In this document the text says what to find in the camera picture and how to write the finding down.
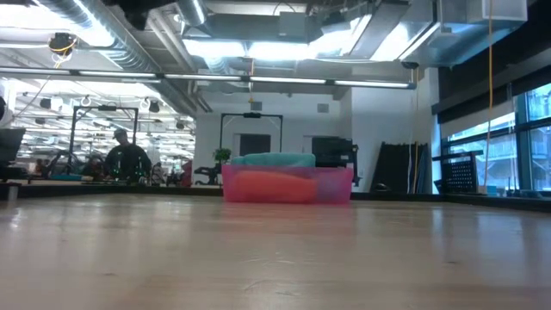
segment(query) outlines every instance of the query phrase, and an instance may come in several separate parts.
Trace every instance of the white wall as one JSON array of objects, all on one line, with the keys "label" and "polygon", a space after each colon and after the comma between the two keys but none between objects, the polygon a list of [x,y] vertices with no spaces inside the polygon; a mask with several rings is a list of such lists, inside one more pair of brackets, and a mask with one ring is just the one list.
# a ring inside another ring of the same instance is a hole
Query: white wall
[{"label": "white wall", "polygon": [[437,102],[437,86],[437,71],[429,69],[417,90],[352,90],[352,139],[359,147],[358,175],[362,178],[354,191],[370,189],[383,141],[407,144],[418,140],[431,146],[434,139],[439,144],[439,136],[438,139],[433,137],[434,132],[438,132],[436,117],[430,112],[430,106]]},{"label": "white wall", "polygon": [[[193,169],[214,166],[213,152],[220,142],[220,113],[250,112],[248,94],[232,96],[220,93],[205,94],[205,99],[216,113],[197,115],[195,130],[195,156]],[[283,115],[283,152],[303,152],[307,137],[339,136],[339,102],[327,95],[254,95],[256,101],[263,102],[263,114]],[[318,103],[329,103],[329,114],[318,114]],[[242,133],[269,134],[271,151],[279,152],[279,125],[277,118],[244,119],[226,116],[224,119],[222,146],[238,152],[236,135]],[[194,175],[194,181],[207,181],[207,177]]]}]

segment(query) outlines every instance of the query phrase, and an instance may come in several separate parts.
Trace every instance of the glass window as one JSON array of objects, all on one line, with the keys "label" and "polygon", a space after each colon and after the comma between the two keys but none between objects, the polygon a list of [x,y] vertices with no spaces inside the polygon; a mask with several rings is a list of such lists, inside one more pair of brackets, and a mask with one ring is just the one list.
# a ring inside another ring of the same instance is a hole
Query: glass window
[{"label": "glass window", "polygon": [[526,94],[526,104],[528,105],[529,120],[537,121],[551,116],[551,84],[547,84],[538,89],[531,90]]},{"label": "glass window", "polygon": [[[486,140],[465,143],[449,148],[451,153],[486,151]],[[488,183],[487,185],[500,188],[519,188],[517,170],[517,139],[514,134],[494,138],[490,140],[490,155],[488,157]],[[486,155],[476,157],[476,170],[478,172],[479,185],[484,184],[484,172],[486,169]]]},{"label": "glass window", "polygon": [[[508,115],[503,115],[496,118],[495,120],[492,120],[490,131],[503,129],[507,127],[513,127],[513,126],[515,126],[515,113],[509,113]],[[477,134],[487,133],[487,132],[488,132],[488,122],[485,122],[483,124],[477,125],[467,130],[463,130],[462,132],[452,134],[451,136],[448,137],[448,141],[464,139],[464,138],[472,137]]]},{"label": "glass window", "polygon": [[534,190],[551,190],[551,127],[530,131]]}]

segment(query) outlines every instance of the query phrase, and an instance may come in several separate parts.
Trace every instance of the doorway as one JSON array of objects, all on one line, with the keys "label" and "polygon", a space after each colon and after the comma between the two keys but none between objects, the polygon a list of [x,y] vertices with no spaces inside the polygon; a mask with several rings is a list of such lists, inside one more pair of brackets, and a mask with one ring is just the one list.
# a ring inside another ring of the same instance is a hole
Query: doorway
[{"label": "doorway", "polygon": [[241,134],[239,156],[270,152],[270,145],[269,134]]}]

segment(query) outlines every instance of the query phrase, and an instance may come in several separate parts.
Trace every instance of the pink plastic bin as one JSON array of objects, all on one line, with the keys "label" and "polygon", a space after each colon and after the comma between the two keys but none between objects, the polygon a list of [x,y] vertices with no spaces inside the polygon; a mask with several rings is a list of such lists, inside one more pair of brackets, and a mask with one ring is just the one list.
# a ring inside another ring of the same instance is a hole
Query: pink plastic bin
[{"label": "pink plastic bin", "polygon": [[223,165],[227,202],[346,204],[352,169]]}]

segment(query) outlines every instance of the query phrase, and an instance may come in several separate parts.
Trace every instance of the black equipment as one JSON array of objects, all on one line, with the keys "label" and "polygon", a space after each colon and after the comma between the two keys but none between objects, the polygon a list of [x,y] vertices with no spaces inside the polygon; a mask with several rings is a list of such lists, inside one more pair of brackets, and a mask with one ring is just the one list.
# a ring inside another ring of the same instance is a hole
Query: black equipment
[{"label": "black equipment", "polygon": [[479,178],[476,170],[476,156],[483,154],[483,151],[474,151],[432,158],[432,161],[440,161],[442,167],[442,180],[435,182],[440,194],[477,193]]},{"label": "black equipment", "polygon": [[25,169],[9,167],[17,158],[24,134],[25,129],[0,129],[0,180],[3,182],[10,178],[27,177]]},{"label": "black equipment", "polygon": [[312,138],[312,154],[316,157],[316,167],[347,167],[354,165],[354,178],[352,182],[359,186],[360,177],[357,170],[358,146],[352,143],[351,139],[337,137],[314,137]]},{"label": "black equipment", "polygon": [[221,167],[221,164],[215,164],[213,168],[199,167],[195,169],[193,171],[195,174],[208,177],[207,183],[204,183],[203,181],[195,181],[195,185],[220,185],[218,183],[218,175],[222,173]]}]

